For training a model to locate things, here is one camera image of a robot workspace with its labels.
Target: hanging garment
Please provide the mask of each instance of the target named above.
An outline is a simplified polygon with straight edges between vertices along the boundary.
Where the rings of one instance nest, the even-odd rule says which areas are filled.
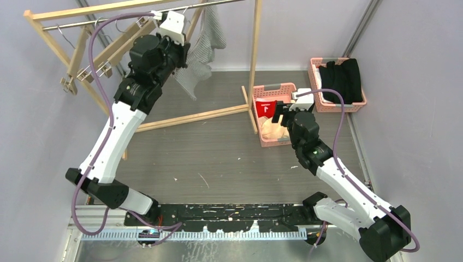
[[[360,70],[356,59],[345,60],[342,64],[336,65],[334,61],[327,63],[327,67],[319,67],[322,78],[322,89],[338,91],[345,104],[362,102]],[[323,93],[323,98],[340,104],[337,95]]]
[[[215,59],[214,49],[224,49],[227,46],[215,5],[203,8],[200,27],[198,42],[187,56],[188,68],[181,68],[174,75],[175,80],[193,100],[196,100],[194,89],[198,82],[212,76],[208,63]]]

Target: beige cloth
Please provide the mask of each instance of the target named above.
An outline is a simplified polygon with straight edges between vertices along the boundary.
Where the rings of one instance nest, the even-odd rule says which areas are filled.
[[[279,139],[289,137],[288,128],[281,126],[281,119],[283,119],[283,116],[280,116],[278,123],[272,123],[272,118],[268,118],[266,120],[261,118],[266,117],[260,117],[258,119],[260,125],[260,134],[262,135],[262,138]]]

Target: wooden drying rack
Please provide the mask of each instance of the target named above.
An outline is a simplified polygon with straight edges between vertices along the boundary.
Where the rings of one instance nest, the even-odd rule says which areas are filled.
[[[91,14],[98,14],[103,13],[106,11],[115,11],[115,10],[124,10],[130,9],[135,7],[144,7],[147,5],[153,4],[160,4],[160,3],[167,3],[167,2],[175,2],[178,0],[132,0],[132,1],[125,1],[125,2],[118,2],[118,3],[111,3],[111,4],[102,4],[102,5],[94,5],[90,7],[83,7],[83,8],[76,8],[76,9],[68,9],[62,11],[53,11],[49,13],[42,13],[42,14],[33,14],[30,10],[26,10],[24,12],[24,17],[26,20],[31,24],[31,26],[37,31],[40,37],[43,38],[45,43],[49,46],[49,48],[55,53],[55,55],[63,62],[66,66],[67,73],[66,78],[61,79],[61,84],[65,91],[69,91],[70,93],[77,95],[77,88],[75,85],[75,81],[78,81],[82,84],[84,89],[90,94],[93,100],[97,103],[97,105],[106,113],[108,114],[108,108],[106,107],[103,99],[101,96],[96,92],[96,90],[92,87],[91,82],[93,81],[92,75],[87,72],[87,68],[81,68],[82,58],[86,48],[86,40],[88,39],[89,35],[93,32],[92,25],[83,25],[81,26],[81,33],[77,40],[77,44],[75,45],[74,52],[72,57],[66,54],[58,42],[51,36],[51,34],[44,30],[44,26],[42,25],[42,21],[50,21],[50,20],[59,20],[65,19],[70,17],[81,17],[85,15]],[[262,9],[262,0],[255,0],[255,7],[254,7],[254,25],[253,25],[253,36],[252,36],[252,53],[251,53],[251,68],[250,68],[250,76],[249,76],[249,93],[246,93],[246,89],[244,86],[241,87],[245,104],[232,106],[229,108],[223,108],[208,112],[202,112],[199,114],[188,115],[188,116],[181,116],[176,118],[171,118],[167,120],[161,120],[151,123],[141,124],[136,132],[143,132],[147,130],[153,130],[157,128],[164,128],[169,126],[174,126],[177,124],[184,124],[190,123],[194,121],[205,120],[214,117],[226,116],[241,112],[248,112],[249,117],[251,119],[252,127],[254,129],[254,133],[257,134],[257,126],[256,121],[254,119],[252,113],[252,103],[253,103],[253,86],[254,86],[254,77],[256,74],[256,62],[257,62],[257,46],[259,40],[259,28],[260,28],[260,13]],[[202,8],[197,8],[194,12],[194,15],[191,20],[191,25],[186,33],[187,41],[190,40],[193,31],[198,23],[199,16],[201,15]],[[111,66],[115,67],[122,59],[124,53],[128,52],[130,48],[133,46],[133,41],[140,35],[149,34],[156,28],[155,22],[152,19],[140,19],[138,22],[133,23],[130,25],[124,33],[121,33],[112,43],[110,43],[100,54],[98,54],[94,58],[94,64],[96,68],[99,68],[102,71],[102,75],[106,75],[106,77],[111,77],[112,71]],[[127,159],[127,150],[124,152],[122,156],[124,160]]]

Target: red fabric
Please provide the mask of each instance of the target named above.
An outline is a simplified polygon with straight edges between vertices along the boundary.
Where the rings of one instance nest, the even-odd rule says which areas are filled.
[[[268,118],[272,118],[275,114],[275,107],[276,107],[276,101],[273,101],[273,102],[256,101],[257,117],[266,116]]]

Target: metal track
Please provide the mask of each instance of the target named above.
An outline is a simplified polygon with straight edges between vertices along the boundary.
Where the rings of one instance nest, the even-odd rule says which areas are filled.
[[[157,241],[166,237],[169,232],[163,231],[160,237],[139,237],[143,228],[136,229],[104,229],[96,236],[83,235],[81,241]],[[307,230],[300,228],[294,232],[259,232],[258,227],[252,227],[247,232],[175,232],[166,241],[249,241],[249,240],[306,240]]]

